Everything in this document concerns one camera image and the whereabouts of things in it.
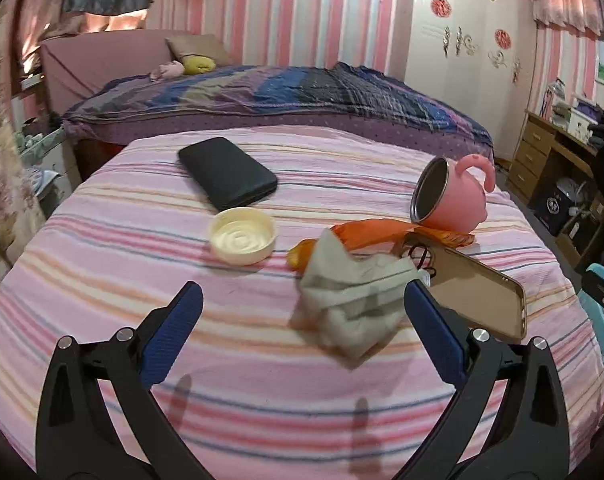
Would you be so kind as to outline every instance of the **red paper decoration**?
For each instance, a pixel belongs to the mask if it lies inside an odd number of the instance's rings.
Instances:
[[[451,4],[447,0],[431,0],[431,10],[439,18],[451,15]]]
[[[497,43],[502,50],[509,50],[512,46],[509,33],[501,28],[495,31],[495,43]]]

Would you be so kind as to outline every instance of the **pink striped wallpaper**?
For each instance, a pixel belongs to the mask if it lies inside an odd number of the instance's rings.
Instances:
[[[332,67],[338,60],[404,75],[394,48],[397,0],[154,0],[148,28],[215,34],[244,64]]]
[[[573,93],[604,108],[604,85],[596,81],[598,40],[587,30],[538,25],[538,49],[528,109],[539,113],[546,86],[560,78]]]

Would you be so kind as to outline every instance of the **metal screw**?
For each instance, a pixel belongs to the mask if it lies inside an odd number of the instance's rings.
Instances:
[[[133,330],[130,328],[121,328],[118,330],[118,333],[115,335],[118,341],[126,342],[130,341],[133,337]]]
[[[476,328],[473,330],[473,338],[480,343],[489,341],[489,333],[483,328]]]
[[[58,348],[66,350],[72,344],[73,344],[73,338],[69,335],[65,335],[64,337],[61,337],[60,340],[58,341]]]
[[[534,337],[533,346],[535,348],[537,348],[538,350],[546,350],[548,343],[546,342],[546,339],[544,339],[543,337]]]

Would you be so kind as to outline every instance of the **pink cup handle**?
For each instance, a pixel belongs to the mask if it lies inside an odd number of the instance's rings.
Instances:
[[[469,168],[480,168],[484,172],[484,190],[487,193],[495,190],[495,167],[488,158],[482,155],[464,156],[456,164],[456,174],[462,175]]]

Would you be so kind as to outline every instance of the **floor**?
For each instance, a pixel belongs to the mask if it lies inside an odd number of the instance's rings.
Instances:
[[[508,191],[508,188],[506,187],[506,179],[507,173],[502,168],[498,167],[496,176],[497,185],[500,189]],[[573,270],[573,268],[566,261],[564,255],[560,252],[560,249],[557,248],[555,237],[552,236],[551,233],[546,230],[540,220],[535,217],[531,209],[526,207],[520,201],[520,199],[518,199],[513,193],[509,194],[511,195],[511,200],[513,200],[515,202],[515,205],[517,205],[520,209],[520,211],[524,213],[524,216],[526,217],[528,223],[531,224],[531,227],[533,227],[533,230],[536,232],[536,234],[541,238],[544,244],[549,249],[551,249],[556,255],[557,261],[560,263],[560,267],[562,267],[562,272],[569,280],[571,280],[571,283],[573,283],[573,286],[575,287],[575,291],[578,292],[579,290],[581,290],[582,277]]]

